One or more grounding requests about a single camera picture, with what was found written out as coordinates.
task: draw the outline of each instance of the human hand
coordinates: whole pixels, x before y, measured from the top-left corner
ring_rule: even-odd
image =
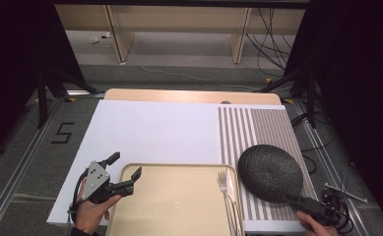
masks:
[[[311,217],[299,210],[296,215],[302,227],[306,229],[305,236],[338,236],[338,231],[333,226],[323,226]]]
[[[87,178],[84,178],[80,192],[78,194],[78,198],[80,198],[84,192],[86,181]],[[89,235],[93,235],[93,233],[98,228],[99,222],[103,216],[106,220],[109,220],[108,210],[113,207],[120,199],[121,196],[116,195],[108,199],[106,202],[98,205],[90,201],[81,203],[78,206],[75,227]]]

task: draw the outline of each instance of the fork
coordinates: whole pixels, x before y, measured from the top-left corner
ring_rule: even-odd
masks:
[[[230,229],[230,235],[235,236],[235,228],[233,219],[230,212],[230,206],[228,204],[228,198],[227,198],[227,182],[225,179],[225,173],[224,171],[219,172],[219,188],[220,191],[223,193],[224,202],[225,202],[225,210],[227,211],[227,220],[228,220],[228,227]]]

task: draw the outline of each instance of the beige tray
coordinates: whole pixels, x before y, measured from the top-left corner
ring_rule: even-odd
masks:
[[[129,164],[122,170],[121,181],[130,179],[140,166],[142,176],[135,184],[134,194],[114,207],[107,236],[230,235],[218,177],[220,171],[231,170],[240,214],[236,172],[232,167]]]

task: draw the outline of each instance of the black wristband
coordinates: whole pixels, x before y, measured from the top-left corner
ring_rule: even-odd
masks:
[[[94,232],[93,235],[90,235],[77,227],[72,227],[71,236],[99,236],[99,234]]]

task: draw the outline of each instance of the metal rail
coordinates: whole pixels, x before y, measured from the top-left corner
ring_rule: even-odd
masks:
[[[0,194],[0,221],[6,212],[11,200],[13,199],[14,194],[19,188],[20,184],[23,181],[29,167],[31,166],[32,160],[43,141],[43,138],[50,126],[50,121],[53,119],[54,114],[58,110],[59,106],[62,104],[63,98],[55,98],[50,107],[50,114],[47,120],[44,122],[43,126],[40,129],[37,129],[34,134],[31,143],[26,149],[22,159],[17,165],[15,171],[10,177],[7,185],[5,186],[3,192]]]
[[[295,101],[295,107],[298,114],[303,114],[306,112],[305,107],[303,106],[302,102],[300,100]],[[340,172],[336,168],[336,166],[333,164],[332,159],[330,158],[328,152],[326,152],[326,149],[319,148],[322,147],[324,144],[321,141],[317,131],[311,127],[311,125],[307,122],[304,124],[304,129],[307,133],[308,138],[310,139],[310,142],[313,144],[313,146],[316,149],[317,156],[323,165],[323,168],[326,172],[326,176],[329,180],[329,183],[333,186],[339,186],[341,185],[341,176]],[[351,222],[354,225],[353,234],[357,236],[369,236],[369,232],[366,229],[365,225],[363,224],[363,220],[361,219],[361,216],[354,205],[353,200],[346,199],[346,203],[348,205],[348,209],[350,211],[351,216]]]

